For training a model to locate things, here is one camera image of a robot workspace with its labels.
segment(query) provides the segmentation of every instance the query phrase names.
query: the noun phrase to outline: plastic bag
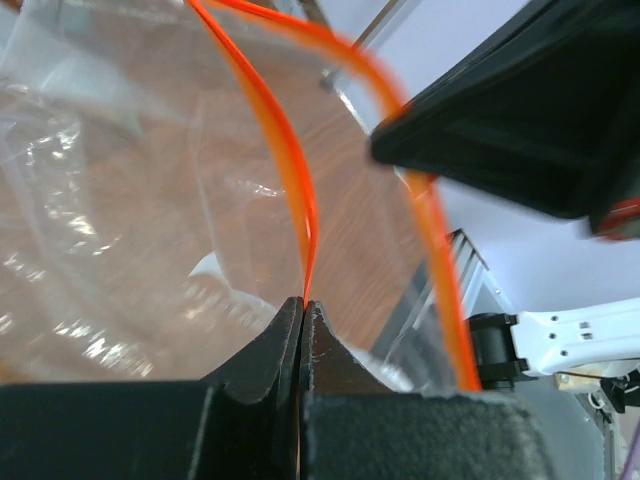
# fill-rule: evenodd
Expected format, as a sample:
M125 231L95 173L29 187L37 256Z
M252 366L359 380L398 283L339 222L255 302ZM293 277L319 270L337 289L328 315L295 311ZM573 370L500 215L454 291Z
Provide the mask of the plastic bag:
M367 350L401 297L420 294L402 187L345 162L365 157L365 139L319 90L323 62L218 18L307 151L321 223L312 296ZM189 9L32 0L0 74L4 379L197 378L302 294L268 148ZM326 100L309 103L313 89Z

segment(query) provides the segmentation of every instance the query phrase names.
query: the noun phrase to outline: orange zip seal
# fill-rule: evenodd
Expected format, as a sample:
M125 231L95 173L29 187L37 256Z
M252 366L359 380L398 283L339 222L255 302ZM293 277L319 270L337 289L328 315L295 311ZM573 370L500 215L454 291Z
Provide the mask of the orange zip seal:
M211 30L216 44L231 64L262 125L282 176L291 208L302 261L305 263L305 305L317 249L317 208L309 169L282 108L238 47L220 28L200 0L187 0ZM204 0L207 5L230 10L268 30L285 34L295 42L318 50L365 81L379 103L385 121L407 108L408 95L375 58L351 45L349 40L313 23L241 0ZM462 312L448 228L433 182L435 176L407 172L404 176L418 231L429 254L430 275L444 340L455 369L458 387L464 391L482 389L475 364L473 344Z

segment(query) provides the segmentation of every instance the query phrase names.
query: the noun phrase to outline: white wall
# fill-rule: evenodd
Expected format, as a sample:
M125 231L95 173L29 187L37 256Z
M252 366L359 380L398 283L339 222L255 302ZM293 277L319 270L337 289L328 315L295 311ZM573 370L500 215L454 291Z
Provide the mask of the white wall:
M352 38L364 29L363 19L372 19L380 9L380 2L371 2L372 12L364 13L366 1L319 3L329 23ZM525 3L408 0L405 8L412 8L411 14L400 25L391 22L390 31L371 48L414 95ZM350 25L357 28L349 31ZM340 78L337 85L366 127L373 128L379 115L367 93L347 78ZM581 222L559 222L453 182L440 183L451 227L466 231L516 310L577 308L640 296L640 242L590 239Z

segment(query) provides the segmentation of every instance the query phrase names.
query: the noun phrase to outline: transparent plastic bag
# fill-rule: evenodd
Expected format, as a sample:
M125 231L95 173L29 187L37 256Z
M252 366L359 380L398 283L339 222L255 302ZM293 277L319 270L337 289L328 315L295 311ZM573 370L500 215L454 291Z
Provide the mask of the transparent plastic bag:
M420 295L402 186L365 164L364 134L320 90L319 58L217 18L307 153L321 227L312 297L368 350L401 298ZM26 2L0 75L3 379L198 378L302 294L262 131L188 8Z

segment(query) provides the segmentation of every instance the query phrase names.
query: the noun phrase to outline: orange strip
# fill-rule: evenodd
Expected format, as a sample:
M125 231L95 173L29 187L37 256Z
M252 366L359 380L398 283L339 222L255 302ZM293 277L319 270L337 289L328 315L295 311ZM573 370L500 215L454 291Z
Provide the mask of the orange strip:
M407 108L408 95L401 93L392 78L371 55L351 45L349 40L336 36L320 25L245 1L205 2L214 7L233 10L246 20L285 33L295 41L317 49L349 68L371 86L387 121ZM447 238L448 228L433 185L435 177L408 173L405 178L418 230L429 253L431 278L436 289L445 343L458 375L458 385L461 390L481 390L471 334L462 313L462 301Z
M302 263L305 265L304 304L309 301L318 247L318 214L311 174L287 116L249 60L222 30L199 0L187 0L229 62L249 98L280 171L293 217Z

